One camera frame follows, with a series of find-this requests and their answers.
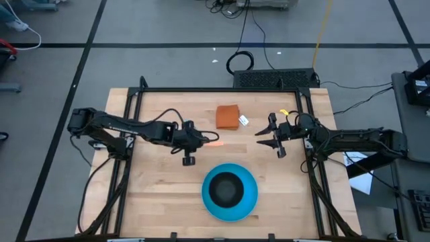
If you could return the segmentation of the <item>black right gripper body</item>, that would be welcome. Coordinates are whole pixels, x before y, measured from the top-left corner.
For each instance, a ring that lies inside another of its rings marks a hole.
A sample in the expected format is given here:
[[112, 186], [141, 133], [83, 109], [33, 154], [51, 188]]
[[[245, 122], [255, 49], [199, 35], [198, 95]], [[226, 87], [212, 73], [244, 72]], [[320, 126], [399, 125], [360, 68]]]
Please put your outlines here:
[[[285, 119], [286, 121], [277, 125], [277, 129], [272, 132], [273, 134], [272, 139], [277, 140], [279, 143], [279, 147], [275, 150], [277, 153], [277, 157], [280, 159], [286, 156], [286, 150], [282, 145], [282, 142], [290, 140], [294, 136], [293, 126], [288, 121], [288, 114], [285, 115]], [[269, 123], [276, 123], [277, 118], [275, 113], [270, 113], [268, 120], [269, 120]]]

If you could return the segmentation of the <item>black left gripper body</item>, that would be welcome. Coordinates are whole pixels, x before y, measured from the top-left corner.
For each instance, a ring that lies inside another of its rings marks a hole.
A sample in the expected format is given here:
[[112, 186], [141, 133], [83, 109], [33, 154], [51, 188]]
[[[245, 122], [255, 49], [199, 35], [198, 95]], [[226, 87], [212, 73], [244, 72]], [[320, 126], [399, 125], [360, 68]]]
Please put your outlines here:
[[196, 164], [196, 158], [191, 156], [191, 153], [195, 153], [198, 148], [201, 148], [204, 141], [202, 133], [195, 129], [194, 122], [191, 120], [183, 122], [181, 130], [175, 131], [175, 145], [184, 150], [183, 166]]

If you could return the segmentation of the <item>orange cloth napkin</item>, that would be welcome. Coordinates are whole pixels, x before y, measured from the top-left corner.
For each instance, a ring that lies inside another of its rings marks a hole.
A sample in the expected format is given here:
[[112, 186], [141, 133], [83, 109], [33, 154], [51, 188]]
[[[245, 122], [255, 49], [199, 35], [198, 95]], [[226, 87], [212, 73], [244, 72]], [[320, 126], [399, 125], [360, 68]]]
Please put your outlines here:
[[237, 130], [241, 124], [245, 126], [247, 122], [236, 104], [216, 108], [216, 128], [219, 130]]

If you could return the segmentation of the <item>black ribbed bowl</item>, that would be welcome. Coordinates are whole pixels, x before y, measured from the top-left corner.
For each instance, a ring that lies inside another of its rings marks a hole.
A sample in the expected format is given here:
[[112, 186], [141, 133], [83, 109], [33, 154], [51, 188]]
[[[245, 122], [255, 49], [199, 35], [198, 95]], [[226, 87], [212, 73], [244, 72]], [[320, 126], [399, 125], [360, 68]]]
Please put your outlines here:
[[234, 173], [221, 172], [211, 179], [209, 195], [215, 205], [221, 208], [232, 208], [242, 200], [244, 185]]

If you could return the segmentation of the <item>blue round plate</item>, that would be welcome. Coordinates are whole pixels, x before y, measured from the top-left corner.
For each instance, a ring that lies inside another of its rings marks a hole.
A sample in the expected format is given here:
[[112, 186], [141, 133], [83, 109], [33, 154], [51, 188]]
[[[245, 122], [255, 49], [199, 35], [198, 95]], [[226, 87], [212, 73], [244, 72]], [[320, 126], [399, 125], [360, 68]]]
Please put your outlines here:
[[[244, 185], [242, 200], [232, 208], [221, 208], [215, 205], [209, 195], [211, 179], [221, 172], [234, 173]], [[247, 168], [236, 163], [222, 163], [207, 173], [202, 183], [201, 197], [206, 210], [213, 217], [224, 222], [234, 223], [247, 218], [252, 213], [258, 203], [259, 190], [256, 179]]]

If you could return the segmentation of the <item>black computer tower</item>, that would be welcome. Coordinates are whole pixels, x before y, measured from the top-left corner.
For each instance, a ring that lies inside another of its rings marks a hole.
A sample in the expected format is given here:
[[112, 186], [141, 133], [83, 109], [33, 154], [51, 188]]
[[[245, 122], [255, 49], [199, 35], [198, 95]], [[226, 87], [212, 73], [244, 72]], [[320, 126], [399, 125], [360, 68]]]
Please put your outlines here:
[[234, 88], [293, 89], [320, 87], [313, 68], [246, 70], [234, 72]]

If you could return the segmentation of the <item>white paper sheet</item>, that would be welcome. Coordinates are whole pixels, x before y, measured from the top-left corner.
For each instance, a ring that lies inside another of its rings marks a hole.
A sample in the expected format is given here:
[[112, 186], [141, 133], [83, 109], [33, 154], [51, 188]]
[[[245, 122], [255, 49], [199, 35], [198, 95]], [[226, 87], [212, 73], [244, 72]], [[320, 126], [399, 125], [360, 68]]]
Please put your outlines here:
[[[346, 152], [343, 154], [344, 163], [349, 167], [361, 169], [355, 165], [358, 161], [367, 158], [368, 156], [360, 152]], [[349, 179], [350, 186], [363, 194], [370, 195], [373, 176], [368, 172]]]

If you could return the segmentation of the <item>grey desk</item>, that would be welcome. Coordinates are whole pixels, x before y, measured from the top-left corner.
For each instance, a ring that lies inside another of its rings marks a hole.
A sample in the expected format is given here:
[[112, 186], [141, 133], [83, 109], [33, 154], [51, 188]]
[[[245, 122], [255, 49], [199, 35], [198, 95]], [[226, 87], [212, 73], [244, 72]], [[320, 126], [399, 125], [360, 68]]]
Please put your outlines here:
[[[391, 79], [402, 133], [408, 145], [407, 158], [394, 162], [396, 184], [404, 194], [410, 190], [422, 190], [430, 195], [430, 117], [426, 115], [427, 108], [407, 102], [404, 73], [393, 73]], [[399, 198], [398, 205], [403, 239], [430, 242], [430, 232], [419, 230], [411, 201]]]

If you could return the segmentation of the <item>grey cart base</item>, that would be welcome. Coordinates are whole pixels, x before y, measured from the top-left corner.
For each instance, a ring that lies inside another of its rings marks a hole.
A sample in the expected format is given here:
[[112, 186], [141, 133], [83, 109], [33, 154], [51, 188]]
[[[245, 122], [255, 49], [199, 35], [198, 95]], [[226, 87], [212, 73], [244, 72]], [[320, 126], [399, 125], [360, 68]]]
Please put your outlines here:
[[299, 0], [234, 0], [237, 7], [273, 7], [288, 9], [298, 4]]

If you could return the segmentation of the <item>black box with label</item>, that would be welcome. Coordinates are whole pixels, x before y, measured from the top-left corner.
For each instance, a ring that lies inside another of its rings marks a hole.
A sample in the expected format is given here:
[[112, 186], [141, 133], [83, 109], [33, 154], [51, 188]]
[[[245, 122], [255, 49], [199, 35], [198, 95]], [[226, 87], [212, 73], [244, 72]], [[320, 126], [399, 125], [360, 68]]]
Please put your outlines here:
[[404, 71], [407, 102], [430, 108], [430, 60], [413, 72]]

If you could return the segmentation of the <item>black computer keyboard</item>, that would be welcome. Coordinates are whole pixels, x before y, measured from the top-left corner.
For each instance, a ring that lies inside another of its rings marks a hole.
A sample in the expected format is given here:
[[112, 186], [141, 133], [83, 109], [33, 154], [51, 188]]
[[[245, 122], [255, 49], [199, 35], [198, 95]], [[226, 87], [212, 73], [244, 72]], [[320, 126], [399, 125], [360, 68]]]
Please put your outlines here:
[[430, 233], [430, 191], [408, 190], [418, 229]]

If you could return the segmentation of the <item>red curved object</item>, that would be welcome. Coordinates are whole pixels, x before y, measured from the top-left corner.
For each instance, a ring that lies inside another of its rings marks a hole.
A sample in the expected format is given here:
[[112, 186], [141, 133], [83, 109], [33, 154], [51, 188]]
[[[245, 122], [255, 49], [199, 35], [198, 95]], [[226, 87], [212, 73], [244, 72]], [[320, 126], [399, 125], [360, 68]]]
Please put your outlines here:
[[12, 55], [17, 54], [17, 49], [14, 48], [10, 43], [6, 40], [0, 38], [0, 48], [6, 48]]

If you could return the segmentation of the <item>person's foot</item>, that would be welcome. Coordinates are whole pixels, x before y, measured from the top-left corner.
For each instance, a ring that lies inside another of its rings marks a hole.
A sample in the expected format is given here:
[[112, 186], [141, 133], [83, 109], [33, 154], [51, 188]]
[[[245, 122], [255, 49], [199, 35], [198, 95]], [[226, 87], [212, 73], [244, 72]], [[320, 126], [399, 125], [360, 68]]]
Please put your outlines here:
[[6, 22], [5, 25], [12, 30], [15, 30], [16, 32], [25, 32], [28, 30], [29, 25], [27, 25], [24, 22], [21, 22], [19, 20], [13, 20], [11, 22]]

